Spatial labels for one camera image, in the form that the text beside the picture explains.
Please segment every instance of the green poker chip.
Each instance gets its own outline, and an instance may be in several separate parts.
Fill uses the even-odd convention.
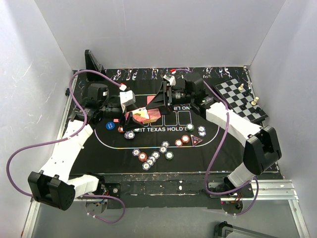
[[[165,154],[165,158],[166,158],[167,160],[172,160],[173,157],[174,157],[174,154],[173,154],[172,152],[170,152],[170,151],[168,151],[168,152]]]
[[[187,128],[187,130],[190,131],[190,132],[191,132],[191,131],[194,131],[194,129],[195,129],[194,125],[191,124],[191,123],[187,124],[187,125],[186,125],[186,128]]]

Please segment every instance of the chessboard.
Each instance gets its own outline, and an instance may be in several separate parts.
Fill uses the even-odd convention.
[[[230,79],[215,85],[214,88],[229,107],[242,118],[252,123],[264,121],[268,115],[258,104],[255,106],[251,104],[254,100],[251,90],[247,86],[243,86],[242,90],[239,90],[240,86],[241,82],[238,82],[237,79]]]

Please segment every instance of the white curved line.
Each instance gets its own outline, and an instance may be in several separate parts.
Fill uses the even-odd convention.
[[[214,135],[214,137],[213,137],[210,141],[208,141],[207,143],[202,144],[202,145],[196,145],[196,146],[181,146],[180,148],[201,147],[201,146],[204,146],[204,145],[209,144],[209,143],[212,142],[212,141],[216,138],[216,136],[218,135],[218,133],[219,133],[219,128],[220,128],[220,126],[218,126],[218,130],[217,130],[216,134]],[[110,148],[110,149],[128,150],[128,149],[157,149],[157,148],[160,148],[160,146],[155,146],[155,147],[112,147],[112,146],[109,146],[109,145],[104,144],[104,143],[99,139],[99,137],[98,137],[98,135],[97,135],[97,132],[96,132],[96,129],[94,130],[94,132],[95,132],[95,136],[96,136],[97,140],[98,140],[102,145],[104,145],[104,146],[106,146],[106,147],[108,147],[108,148]],[[179,148],[179,147],[178,147],[178,146],[169,146],[169,148]]]

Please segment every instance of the gray wall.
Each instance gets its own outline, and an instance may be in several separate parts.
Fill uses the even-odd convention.
[[[282,149],[311,237],[317,237],[317,1],[287,0],[251,65],[259,104]]]
[[[0,1],[0,237],[20,237],[30,197],[9,183],[5,167],[22,146],[53,140],[65,106],[71,69],[33,0]],[[27,178],[53,147],[31,149],[12,161],[14,181],[30,192]]]
[[[285,0],[35,0],[73,69],[251,64]]]

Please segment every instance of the white wall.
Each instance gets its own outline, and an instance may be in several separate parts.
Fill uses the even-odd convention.
[[[286,0],[251,65],[259,104],[276,128],[282,173],[292,179],[317,237],[317,1]]]
[[[70,66],[33,0],[0,0],[0,237],[20,237],[30,198],[9,183],[5,167],[22,146],[53,140],[61,121]],[[30,192],[27,178],[38,171],[52,146],[13,159],[14,181]]]
[[[72,69],[250,65],[285,0],[35,0]]]

